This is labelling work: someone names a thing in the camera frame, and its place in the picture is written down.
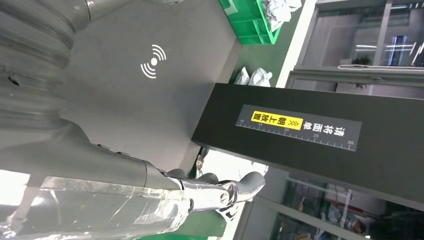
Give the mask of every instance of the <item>white wireless icon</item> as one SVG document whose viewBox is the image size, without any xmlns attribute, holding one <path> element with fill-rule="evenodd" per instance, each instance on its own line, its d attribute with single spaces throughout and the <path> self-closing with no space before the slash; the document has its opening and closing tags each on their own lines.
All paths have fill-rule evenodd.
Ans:
<svg viewBox="0 0 424 240">
<path fill-rule="evenodd" d="M 149 79 L 156 78 L 156 69 L 154 69 L 153 67 L 158 64 L 158 61 L 164 61 L 167 59 L 165 51 L 160 46 L 153 44 L 152 47 L 153 54 L 155 56 L 151 58 L 150 63 L 140 64 L 141 70 L 143 71 L 144 75 L 146 75 L 146 77 L 148 77 Z"/>
</svg>

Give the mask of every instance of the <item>green plastic crate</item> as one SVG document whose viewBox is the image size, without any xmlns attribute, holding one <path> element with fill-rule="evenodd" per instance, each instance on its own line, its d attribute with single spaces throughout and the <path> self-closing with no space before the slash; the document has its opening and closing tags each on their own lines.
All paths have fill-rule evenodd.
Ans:
<svg viewBox="0 0 424 240">
<path fill-rule="evenodd" d="M 272 32 L 262 0 L 219 0 L 243 45 L 275 44 L 280 29 Z"/>
</svg>

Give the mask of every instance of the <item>label sticker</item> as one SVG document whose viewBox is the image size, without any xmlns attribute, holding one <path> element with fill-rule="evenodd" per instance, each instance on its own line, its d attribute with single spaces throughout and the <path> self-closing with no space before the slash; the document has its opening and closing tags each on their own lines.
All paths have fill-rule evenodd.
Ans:
<svg viewBox="0 0 424 240">
<path fill-rule="evenodd" d="M 355 152 L 362 122 L 245 104 L 235 125 Z"/>
<path fill-rule="evenodd" d="M 252 122 L 269 124 L 277 127 L 300 130 L 302 127 L 302 118 L 274 114 L 270 112 L 254 111 Z"/>
</svg>

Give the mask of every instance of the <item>potted plant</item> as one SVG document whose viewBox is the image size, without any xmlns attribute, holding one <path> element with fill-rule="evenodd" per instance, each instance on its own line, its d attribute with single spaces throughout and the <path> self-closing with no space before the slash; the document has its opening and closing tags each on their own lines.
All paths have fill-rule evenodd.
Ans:
<svg viewBox="0 0 424 240">
<path fill-rule="evenodd" d="M 354 65 L 371 65 L 371 57 L 367 54 L 358 55 L 354 60 L 352 60 L 352 64 Z M 356 88 L 367 88 L 367 85 L 364 83 L 352 83 Z"/>
</svg>

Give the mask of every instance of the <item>black bar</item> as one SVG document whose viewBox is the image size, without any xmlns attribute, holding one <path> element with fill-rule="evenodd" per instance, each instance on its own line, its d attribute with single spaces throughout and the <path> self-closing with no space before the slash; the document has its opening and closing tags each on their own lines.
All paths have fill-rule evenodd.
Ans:
<svg viewBox="0 0 424 240">
<path fill-rule="evenodd" d="M 236 126 L 243 105 L 362 122 L 356 152 Z M 192 140 L 424 210 L 424 100 L 217 83 Z"/>
</svg>

